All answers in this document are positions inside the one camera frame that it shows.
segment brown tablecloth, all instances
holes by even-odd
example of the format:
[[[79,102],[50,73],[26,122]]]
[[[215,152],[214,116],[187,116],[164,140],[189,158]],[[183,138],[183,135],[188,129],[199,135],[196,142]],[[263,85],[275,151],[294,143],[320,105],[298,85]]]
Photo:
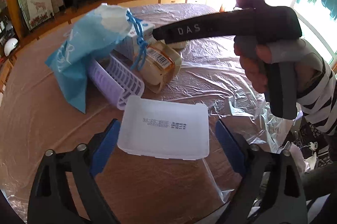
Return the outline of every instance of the brown tablecloth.
[[[214,12],[195,4],[159,4],[131,11],[156,26]],[[0,187],[23,219],[43,153],[47,149],[66,152],[87,143],[113,118],[121,120],[123,115],[91,82],[86,114],[63,98],[44,61],[66,39],[71,27],[24,49],[0,107]],[[213,134],[218,118],[227,119],[233,129],[239,124],[238,130],[249,142],[267,150],[277,146],[288,132],[287,124],[271,117],[263,97],[252,90],[234,55],[232,37],[191,41],[181,55],[178,76],[160,94],[146,90],[143,97],[205,103],[209,108],[210,155],[204,160],[183,161],[129,155],[115,148],[96,181],[122,223],[194,223],[223,204],[226,191],[238,185],[240,176],[232,171]],[[73,178],[69,181],[76,206],[85,215]]]

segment hand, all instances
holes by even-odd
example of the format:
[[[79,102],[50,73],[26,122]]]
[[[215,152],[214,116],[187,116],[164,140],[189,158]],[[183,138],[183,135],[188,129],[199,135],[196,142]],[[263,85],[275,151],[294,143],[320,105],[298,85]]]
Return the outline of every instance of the hand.
[[[256,46],[257,56],[265,63],[272,63],[272,53],[271,49],[265,45]],[[251,81],[253,88],[258,93],[264,93],[267,91],[268,79],[265,74],[260,73],[257,61],[247,58],[242,55],[240,48],[234,44],[234,53],[240,56],[241,67],[245,70],[247,78]],[[304,64],[302,62],[296,62],[295,70],[297,74],[298,86],[297,90],[303,91],[309,87],[312,79],[318,70],[313,69],[311,66]]]

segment white helmet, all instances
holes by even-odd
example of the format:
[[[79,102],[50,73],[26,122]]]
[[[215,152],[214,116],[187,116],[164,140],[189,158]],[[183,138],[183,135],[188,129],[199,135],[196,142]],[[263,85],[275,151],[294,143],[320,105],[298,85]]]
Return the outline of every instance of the white helmet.
[[[18,43],[18,40],[16,38],[11,38],[6,42],[5,49],[4,49],[5,56],[9,56],[11,51],[13,51],[15,47],[17,46],[17,43]]]

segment striped shirt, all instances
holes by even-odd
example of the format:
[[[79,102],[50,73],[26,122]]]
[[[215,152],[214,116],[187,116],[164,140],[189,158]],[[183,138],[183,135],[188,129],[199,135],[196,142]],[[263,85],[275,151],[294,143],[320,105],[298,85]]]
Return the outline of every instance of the striped shirt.
[[[319,131],[333,135],[337,126],[336,76],[322,59],[323,68],[313,83],[297,94],[305,119]]]

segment blue rope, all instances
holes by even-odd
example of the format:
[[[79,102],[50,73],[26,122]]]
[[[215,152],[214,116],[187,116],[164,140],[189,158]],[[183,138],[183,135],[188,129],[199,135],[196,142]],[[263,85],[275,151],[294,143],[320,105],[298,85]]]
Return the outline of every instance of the blue rope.
[[[129,18],[128,21],[134,25],[134,28],[137,34],[137,44],[139,46],[138,56],[130,69],[133,70],[134,68],[137,67],[138,71],[140,71],[143,68],[143,65],[145,63],[145,59],[147,55],[146,48],[148,46],[148,43],[144,40],[144,30],[143,30],[142,21],[138,18],[135,18],[129,11],[126,12],[126,15]]]

